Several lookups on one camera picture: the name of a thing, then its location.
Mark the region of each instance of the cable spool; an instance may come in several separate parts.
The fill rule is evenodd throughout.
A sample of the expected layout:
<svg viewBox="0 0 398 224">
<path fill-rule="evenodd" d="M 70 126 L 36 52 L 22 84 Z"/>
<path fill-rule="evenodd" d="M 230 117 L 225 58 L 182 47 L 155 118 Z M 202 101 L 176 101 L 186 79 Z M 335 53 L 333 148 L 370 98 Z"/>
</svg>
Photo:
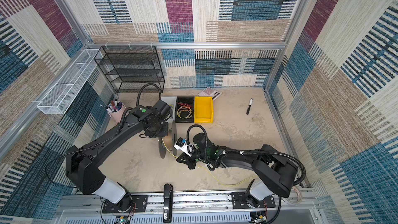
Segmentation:
<svg viewBox="0 0 398 224">
<path fill-rule="evenodd" d="M 173 121 L 171 129 L 169 129 L 167 136 L 163 137 L 163 141 L 162 138 L 159 138 L 158 145 L 159 145 L 159 154 L 161 158 L 164 158 L 166 156 L 166 147 L 168 147 L 169 150 L 173 150 L 174 156 L 177 155 L 177 149 L 174 148 L 174 143 L 176 141 L 177 141 L 177 126 L 176 122 Z"/>
</svg>

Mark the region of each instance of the pen holder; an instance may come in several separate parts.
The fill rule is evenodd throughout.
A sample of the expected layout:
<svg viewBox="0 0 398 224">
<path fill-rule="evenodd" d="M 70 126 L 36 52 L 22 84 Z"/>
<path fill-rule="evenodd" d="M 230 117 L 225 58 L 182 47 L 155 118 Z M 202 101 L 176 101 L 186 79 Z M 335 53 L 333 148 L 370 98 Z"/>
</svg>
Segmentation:
<svg viewBox="0 0 398 224">
<path fill-rule="evenodd" d="M 126 110 L 126 107 L 125 107 L 125 105 L 123 104 L 122 108 L 120 108 L 119 111 L 117 111 L 117 112 L 108 112 L 108 114 L 109 114 L 109 116 L 110 116 L 111 118 L 114 119 L 114 121 L 116 121 L 117 123 L 119 123 L 120 120 L 121 120 L 121 118 L 122 118 L 122 116 L 123 116 L 124 110 Z"/>
</svg>

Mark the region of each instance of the yellow bin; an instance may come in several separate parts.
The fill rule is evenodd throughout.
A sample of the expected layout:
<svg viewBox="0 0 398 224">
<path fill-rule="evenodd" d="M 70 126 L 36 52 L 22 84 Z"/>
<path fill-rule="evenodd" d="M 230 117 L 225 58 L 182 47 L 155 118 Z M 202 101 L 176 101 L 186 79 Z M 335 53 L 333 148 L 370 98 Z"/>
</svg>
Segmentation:
<svg viewBox="0 0 398 224">
<path fill-rule="evenodd" d="M 213 98 L 195 97 L 193 121 L 195 123 L 213 123 Z"/>
</svg>

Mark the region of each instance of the yellow cable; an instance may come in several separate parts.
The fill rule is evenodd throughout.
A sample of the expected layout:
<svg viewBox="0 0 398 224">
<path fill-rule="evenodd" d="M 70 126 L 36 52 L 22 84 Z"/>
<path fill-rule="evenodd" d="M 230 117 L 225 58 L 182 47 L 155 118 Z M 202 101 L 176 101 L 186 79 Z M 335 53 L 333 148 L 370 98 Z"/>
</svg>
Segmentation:
<svg viewBox="0 0 398 224">
<path fill-rule="evenodd" d="M 203 168 L 203 167 L 200 166 L 200 165 L 199 165 L 199 167 L 201 167 L 202 169 L 204 169 L 207 173 L 209 173 L 212 177 L 214 177 L 214 179 L 216 179 L 222 186 L 225 186 L 225 187 L 235 187 L 235 186 L 238 186 L 239 184 L 241 184 L 242 182 L 244 182 L 244 181 L 246 181 L 246 180 L 249 180 L 249 179 L 252 179 L 252 178 L 254 178 L 254 177 L 257 177 L 257 176 L 255 175 L 255 176 L 252 176 L 252 177 L 248 177 L 248 178 L 246 178 L 246 179 L 243 179 L 243 181 L 241 181 L 240 183 L 232 184 L 232 185 L 227 185 L 227 184 L 224 184 L 224 183 L 220 182 L 220 180 L 218 180 L 217 177 L 215 177 L 212 173 L 208 172 L 207 169 Z"/>
<path fill-rule="evenodd" d="M 171 151 L 169 151 L 169 149 L 168 149 L 167 147 L 166 147 L 166 150 L 167 150 L 173 157 L 178 158 L 178 157 L 174 156 L 174 154 L 172 154 Z M 198 167 L 201 167 L 202 169 L 204 169 L 207 173 L 209 173 L 212 177 L 214 177 L 214 179 L 216 179 L 222 186 L 225 186 L 225 187 L 235 187 L 235 186 L 238 186 L 239 184 L 241 184 L 242 182 L 244 182 L 244 181 L 246 181 L 246 180 L 249 180 L 249 179 L 252 179 L 252 178 L 254 178 L 254 177 L 257 177 L 257 175 L 255 175 L 255 176 L 252 176 L 252 177 L 248 177 L 248 178 L 246 178 L 246 179 L 243 179 L 240 183 L 232 184 L 232 185 L 227 185 L 227 184 L 224 184 L 224 183 L 220 182 L 220 180 L 218 180 L 218 178 L 215 177 L 212 173 L 208 172 L 207 169 L 203 168 L 203 167 L 200 166 L 200 165 L 199 165 Z"/>
<path fill-rule="evenodd" d="M 163 142 L 164 147 L 166 147 L 166 150 L 167 150 L 173 157 L 178 158 L 178 157 L 174 156 L 174 154 L 172 154 L 172 153 L 169 151 L 169 148 L 167 148 L 166 144 L 164 143 L 163 138 L 162 138 L 162 142 Z"/>
</svg>

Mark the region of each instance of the wire rack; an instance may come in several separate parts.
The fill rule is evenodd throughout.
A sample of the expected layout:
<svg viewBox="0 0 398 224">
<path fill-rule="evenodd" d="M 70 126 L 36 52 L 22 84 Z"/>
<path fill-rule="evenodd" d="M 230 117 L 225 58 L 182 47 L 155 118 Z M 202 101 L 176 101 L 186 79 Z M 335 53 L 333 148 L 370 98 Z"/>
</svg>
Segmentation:
<svg viewBox="0 0 398 224">
<path fill-rule="evenodd" d="M 164 89 L 159 56 L 152 46 L 102 46 L 95 58 L 117 93 L 136 93 L 147 83 Z M 149 86 L 144 92 L 157 92 Z"/>
<path fill-rule="evenodd" d="M 44 114 L 65 114 L 97 66 L 97 49 L 85 49 L 37 105 Z"/>
</svg>

